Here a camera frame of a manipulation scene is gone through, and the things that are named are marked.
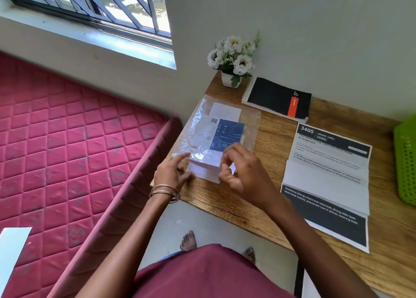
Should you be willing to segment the metal wrist bangles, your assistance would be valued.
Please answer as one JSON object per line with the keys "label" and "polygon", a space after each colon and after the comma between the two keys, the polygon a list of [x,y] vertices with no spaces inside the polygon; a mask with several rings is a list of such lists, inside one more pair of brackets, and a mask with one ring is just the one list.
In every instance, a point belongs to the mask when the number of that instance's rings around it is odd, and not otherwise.
{"label": "metal wrist bangles", "polygon": [[152,196],[156,194],[170,195],[170,204],[176,203],[181,199],[180,191],[176,187],[167,184],[154,185],[150,191],[149,197],[152,198]]}

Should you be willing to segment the black table leg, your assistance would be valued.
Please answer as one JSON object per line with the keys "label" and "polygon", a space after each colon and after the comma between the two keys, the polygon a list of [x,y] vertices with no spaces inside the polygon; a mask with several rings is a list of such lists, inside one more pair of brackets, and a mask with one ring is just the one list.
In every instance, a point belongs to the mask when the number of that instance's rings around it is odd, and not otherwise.
{"label": "black table leg", "polygon": [[295,298],[302,298],[303,284],[304,284],[304,272],[305,272],[304,266],[302,265],[300,260],[298,260],[295,283],[294,283],[294,293],[293,293]]}

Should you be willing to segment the person's foot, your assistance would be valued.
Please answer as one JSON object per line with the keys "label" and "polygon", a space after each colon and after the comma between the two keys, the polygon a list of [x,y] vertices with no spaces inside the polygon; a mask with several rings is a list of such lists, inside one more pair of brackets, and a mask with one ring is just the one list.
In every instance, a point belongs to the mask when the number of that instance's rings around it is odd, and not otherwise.
{"label": "person's foot", "polygon": [[195,238],[195,233],[190,230],[187,234],[183,236],[183,240],[180,244],[180,250],[188,252],[197,248],[197,242]]}
{"label": "person's foot", "polygon": [[249,260],[252,264],[256,265],[256,256],[255,256],[254,248],[248,247],[241,254],[242,254],[242,256],[244,258],[246,258],[247,260]]}

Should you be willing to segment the person's right forearm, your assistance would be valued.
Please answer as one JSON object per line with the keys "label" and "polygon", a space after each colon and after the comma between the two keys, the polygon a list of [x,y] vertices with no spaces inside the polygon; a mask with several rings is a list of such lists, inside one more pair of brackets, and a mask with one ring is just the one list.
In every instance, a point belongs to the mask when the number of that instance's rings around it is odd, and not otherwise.
{"label": "person's right forearm", "polygon": [[274,192],[262,210],[284,233],[321,298],[379,298],[286,197]]}

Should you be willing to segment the green plastic basket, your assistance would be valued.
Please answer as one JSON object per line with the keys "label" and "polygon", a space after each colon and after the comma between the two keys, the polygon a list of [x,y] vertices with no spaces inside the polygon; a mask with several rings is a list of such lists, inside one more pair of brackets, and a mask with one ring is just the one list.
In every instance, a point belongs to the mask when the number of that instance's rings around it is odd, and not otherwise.
{"label": "green plastic basket", "polygon": [[416,207],[416,114],[393,130],[399,198]]}

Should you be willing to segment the person's left foot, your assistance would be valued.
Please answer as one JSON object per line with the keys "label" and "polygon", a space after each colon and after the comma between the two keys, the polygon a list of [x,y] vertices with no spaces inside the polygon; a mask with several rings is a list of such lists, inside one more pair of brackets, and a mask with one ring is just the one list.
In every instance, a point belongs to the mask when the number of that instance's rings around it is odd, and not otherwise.
{"label": "person's left foot", "polygon": [[188,252],[197,248],[197,242],[195,238],[195,233],[190,230],[187,234],[183,236],[183,240],[180,244],[180,250]]}

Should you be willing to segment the blue and white packet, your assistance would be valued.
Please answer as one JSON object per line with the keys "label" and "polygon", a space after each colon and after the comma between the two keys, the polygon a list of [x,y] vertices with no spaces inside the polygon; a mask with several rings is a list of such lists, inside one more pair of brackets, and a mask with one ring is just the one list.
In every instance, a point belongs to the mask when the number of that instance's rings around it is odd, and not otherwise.
{"label": "blue and white packet", "polygon": [[191,138],[191,146],[223,152],[241,141],[245,124],[203,115]]}

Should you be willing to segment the person's right hand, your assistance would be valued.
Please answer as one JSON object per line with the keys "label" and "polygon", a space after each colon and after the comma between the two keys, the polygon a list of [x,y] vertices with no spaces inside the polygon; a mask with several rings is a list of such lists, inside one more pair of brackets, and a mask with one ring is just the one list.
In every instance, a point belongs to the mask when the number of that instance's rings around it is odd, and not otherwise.
{"label": "person's right hand", "polygon": [[234,143],[224,151],[238,151],[236,170],[221,170],[219,179],[244,200],[270,213],[274,208],[287,205],[286,198],[278,191],[260,159],[240,143]]}

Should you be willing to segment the black spiral notebook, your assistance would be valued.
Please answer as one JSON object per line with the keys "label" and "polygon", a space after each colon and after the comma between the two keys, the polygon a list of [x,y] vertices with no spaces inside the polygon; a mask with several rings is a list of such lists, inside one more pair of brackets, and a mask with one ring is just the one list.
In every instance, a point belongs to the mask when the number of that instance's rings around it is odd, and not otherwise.
{"label": "black spiral notebook", "polygon": [[310,93],[253,77],[247,84],[241,102],[305,124],[308,121],[311,98]]}

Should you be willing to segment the person's right foot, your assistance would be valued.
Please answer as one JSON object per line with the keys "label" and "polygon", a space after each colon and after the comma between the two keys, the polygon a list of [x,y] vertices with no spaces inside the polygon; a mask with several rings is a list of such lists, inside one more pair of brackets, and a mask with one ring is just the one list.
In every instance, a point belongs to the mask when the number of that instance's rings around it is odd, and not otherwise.
{"label": "person's right foot", "polygon": [[244,258],[246,258],[247,260],[249,260],[252,264],[256,265],[256,256],[255,256],[254,248],[248,247],[241,254],[242,254],[242,256]]}

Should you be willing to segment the maroon padded bed frame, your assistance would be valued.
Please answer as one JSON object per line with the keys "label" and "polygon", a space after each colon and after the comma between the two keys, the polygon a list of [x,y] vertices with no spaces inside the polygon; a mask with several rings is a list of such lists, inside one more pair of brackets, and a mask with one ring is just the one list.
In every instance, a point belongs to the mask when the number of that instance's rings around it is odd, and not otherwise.
{"label": "maroon padded bed frame", "polygon": [[167,157],[183,125],[167,120],[47,298],[74,298],[142,212],[157,166]]}

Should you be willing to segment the person's maroon garment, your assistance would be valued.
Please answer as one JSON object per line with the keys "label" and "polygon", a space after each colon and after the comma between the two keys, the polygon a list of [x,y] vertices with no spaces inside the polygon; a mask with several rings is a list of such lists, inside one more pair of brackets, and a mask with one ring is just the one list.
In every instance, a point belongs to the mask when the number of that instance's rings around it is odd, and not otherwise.
{"label": "person's maroon garment", "polygon": [[136,274],[131,298],[295,298],[233,249],[209,244]]}

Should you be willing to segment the person's left forearm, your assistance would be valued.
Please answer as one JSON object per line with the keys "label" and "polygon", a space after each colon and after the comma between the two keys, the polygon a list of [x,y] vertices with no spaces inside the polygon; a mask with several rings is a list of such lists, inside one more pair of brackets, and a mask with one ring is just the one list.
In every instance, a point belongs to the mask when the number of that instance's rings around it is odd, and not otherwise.
{"label": "person's left forearm", "polygon": [[149,198],[142,212],[107,255],[76,298],[127,298],[157,223],[170,195]]}

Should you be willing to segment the person's left hand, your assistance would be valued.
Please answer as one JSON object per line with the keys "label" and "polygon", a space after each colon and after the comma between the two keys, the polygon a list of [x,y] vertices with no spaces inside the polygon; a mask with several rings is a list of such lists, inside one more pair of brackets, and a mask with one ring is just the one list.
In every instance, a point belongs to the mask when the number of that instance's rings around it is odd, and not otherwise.
{"label": "person's left hand", "polygon": [[181,153],[175,157],[167,157],[159,166],[154,174],[154,185],[167,184],[176,187],[177,175],[186,171],[184,160],[190,156],[190,152]]}

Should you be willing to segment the clear plastic bag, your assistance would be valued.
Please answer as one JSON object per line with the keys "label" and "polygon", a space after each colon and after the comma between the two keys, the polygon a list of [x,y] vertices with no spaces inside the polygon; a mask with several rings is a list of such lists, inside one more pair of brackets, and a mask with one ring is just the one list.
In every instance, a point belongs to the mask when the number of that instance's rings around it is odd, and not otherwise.
{"label": "clear plastic bag", "polygon": [[200,118],[203,115],[209,115],[211,107],[215,102],[241,108],[242,111],[239,122],[245,124],[245,127],[239,143],[247,148],[247,150],[253,151],[261,113],[251,108],[233,105],[226,101],[205,95],[199,102],[198,106],[196,106],[193,114],[190,116],[184,129],[174,143],[171,149],[171,155],[177,156],[181,153],[190,152],[186,171],[193,172],[198,178],[218,184],[220,183],[220,163],[223,152],[197,148],[191,146],[190,144],[191,138],[195,133],[195,129]]}

